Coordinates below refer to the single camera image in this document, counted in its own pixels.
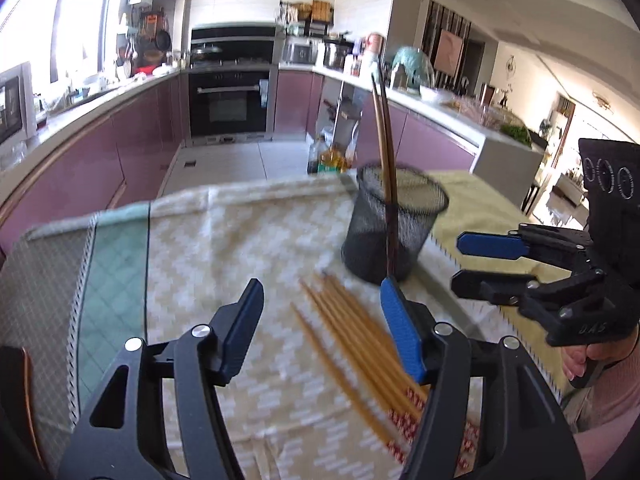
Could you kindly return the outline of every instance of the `patterned tablecloth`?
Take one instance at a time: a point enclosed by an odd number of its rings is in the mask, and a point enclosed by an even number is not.
[[[467,187],[498,196],[473,176],[442,176],[449,181],[449,187],[443,183],[453,211],[457,197],[450,190],[460,178]],[[298,286],[299,278],[329,270],[385,326],[378,288],[352,277],[340,261],[353,191],[349,177],[320,176],[200,188],[152,204],[147,297],[151,343],[177,338],[206,322],[219,306],[235,301],[250,278],[264,284],[264,312],[244,367],[228,387],[218,389],[230,439],[248,479],[379,479],[397,478],[401,471],[325,373],[289,309],[291,301],[300,306],[325,347],[334,349]],[[517,224],[521,217],[515,217]],[[438,222],[446,224],[448,218]],[[435,238],[427,241],[420,264],[402,290],[426,304],[436,319],[489,340],[518,334],[497,307],[451,297],[447,284],[459,265]],[[331,353],[370,399],[337,350]],[[472,420],[479,416],[479,391],[475,384]],[[178,471],[185,473],[169,384],[165,394],[169,446]],[[372,400],[369,405],[384,421]]]
[[[459,254],[455,240],[463,230],[505,233],[524,217],[473,175],[434,177],[446,188],[450,206],[402,290],[469,336],[519,336],[559,396],[566,383],[542,330],[511,309],[455,299],[449,281],[461,264],[531,272],[544,282],[565,273],[526,260]],[[299,279],[328,270],[386,326],[378,288],[351,276],[340,261],[355,191],[351,176],[334,174],[203,187],[150,205],[56,222],[23,237],[0,272],[0,343],[24,346],[31,356],[36,432],[52,471],[78,412],[126,338],[145,331],[151,344],[177,338],[237,301],[249,279],[258,278],[264,312],[241,373],[218,389],[246,477],[397,478],[401,467],[327,375],[289,308],[291,302],[300,307],[388,424],[298,286]],[[169,447],[178,471],[186,474],[172,382],[164,389]],[[478,421],[480,397],[479,383],[473,383],[472,422]]]

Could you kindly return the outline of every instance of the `oven handle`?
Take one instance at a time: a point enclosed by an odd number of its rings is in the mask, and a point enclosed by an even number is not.
[[[222,92],[259,92],[260,85],[219,86],[216,88],[198,88],[198,94],[220,94]]]

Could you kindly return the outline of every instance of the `wooden chopstick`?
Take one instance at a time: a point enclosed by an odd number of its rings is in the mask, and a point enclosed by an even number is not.
[[[389,115],[389,102],[386,98],[385,80],[382,77],[380,62],[378,67],[378,80],[380,82],[380,108],[382,109],[383,131],[385,135],[386,152],[386,179],[385,189],[388,187],[388,195],[385,197],[385,224],[386,224],[386,275],[396,274],[398,261],[398,181],[396,179],[396,156],[394,153],[393,133],[391,131],[391,117]],[[374,82],[374,99],[377,96],[377,88]]]
[[[385,443],[386,446],[392,446],[395,444],[394,438],[387,431],[387,429],[382,425],[382,423],[369,411],[366,407],[365,403],[360,399],[359,394],[356,390],[349,384],[349,381],[344,376],[340,368],[338,368],[331,358],[327,355],[326,351],[322,347],[320,340],[314,333],[313,329],[309,326],[309,324],[305,321],[300,314],[300,311],[291,304],[291,309],[295,314],[300,326],[302,327],[305,336],[311,342],[311,346],[314,348],[314,351],[318,354],[318,357],[322,361],[322,364],[327,368],[329,374],[334,381],[340,386],[343,390],[344,394],[347,396],[353,408],[358,412],[358,414],[364,419],[367,425],[371,428],[373,433]]]
[[[371,348],[376,348],[378,360],[382,367],[391,372],[394,379],[399,381],[405,391],[408,388],[412,389],[422,402],[426,402],[427,395],[425,392],[402,368],[391,336],[366,313],[363,306],[342,286],[335,276],[330,274],[320,276],[316,274],[316,278],[324,285],[325,295],[331,297],[334,304],[343,304],[345,306],[343,309],[344,316],[353,321],[355,332],[366,339]]]
[[[322,307],[332,318],[334,330],[342,330],[344,335],[350,338],[351,348],[354,352],[364,356],[363,361],[372,370],[372,375],[378,378],[381,386],[393,391],[396,404],[393,404],[392,407],[396,412],[409,413],[416,419],[420,419],[421,410],[407,396],[407,389],[404,386],[406,383],[404,371],[399,366],[394,366],[394,361],[385,361],[378,352],[372,352],[372,349],[377,346],[375,341],[369,340],[366,333],[358,329],[353,319],[345,317],[344,312],[341,311],[341,308],[344,308],[343,303],[332,301],[326,294],[323,299],[324,305]]]
[[[373,91],[373,109],[376,114],[376,129],[378,131],[378,149],[380,150],[380,167],[382,168],[382,185],[385,193],[385,203],[391,202],[391,185],[389,180],[389,160],[388,146],[386,145],[385,120],[382,112],[382,105],[378,95],[376,78],[371,74],[371,84]]]
[[[349,331],[344,322],[338,318],[334,307],[327,299],[317,294],[306,283],[300,281],[300,285],[315,304],[318,314],[334,335],[336,342],[341,346],[342,352],[356,363],[354,369],[367,380],[367,385],[373,390],[377,390],[388,407],[397,413],[409,413],[416,419],[420,419],[422,413],[416,405],[407,397],[406,389],[402,389],[389,373],[389,370],[377,362],[375,355],[367,345],[362,345],[362,338],[357,330]]]
[[[308,287],[306,283],[300,282],[300,285],[302,286],[303,290],[305,291],[309,299],[312,301],[312,304],[316,306],[316,310],[318,311],[318,314],[320,315],[322,322],[326,326],[331,326],[331,323],[327,319],[327,315],[324,313],[324,311],[320,310],[317,307],[319,303],[319,299],[316,296],[316,293],[310,287]],[[342,353],[345,356],[352,355],[348,343],[340,335],[334,333],[333,331],[332,331],[332,335],[334,336],[335,342],[340,347],[340,350],[342,351]],[[354,366],[353,370],[356,372],[356,375],[360,378],[360,380],[362,380],[367,385],[367,388],[370,390],[372,396],[376,399],[376,401],[380,405],[380,408],[382,408],[382,411],[385,413],[389,413],[389,411],[392,411],[393,402],[394,402],[393,395],[389,394],[389,392],[385,392],[381,390],[378,384],[376,383],[375,378],[369,375],[368,373],[369,369],[366,367],[363,367],[360,363],[360,360],[356,359],[356,362],[358,363],[358,366]]]

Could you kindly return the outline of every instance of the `ceiling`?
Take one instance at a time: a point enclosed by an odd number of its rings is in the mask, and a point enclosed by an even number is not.
[[[614,111],[604,116],[640,132],[640,32],[621,0],[436,1],[539,54],[569,96],[597,112],[588,96],[603,95]]]

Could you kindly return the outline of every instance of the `sleeve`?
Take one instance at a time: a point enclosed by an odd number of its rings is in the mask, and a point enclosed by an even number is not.
[[[640,345],[625,360],[606,370],[592,390],[591,428],[640,406]]]
[[[623,413],[592,430],[574,435],[587,480],[593,478],[622,444],[640,415],[640,407]]]

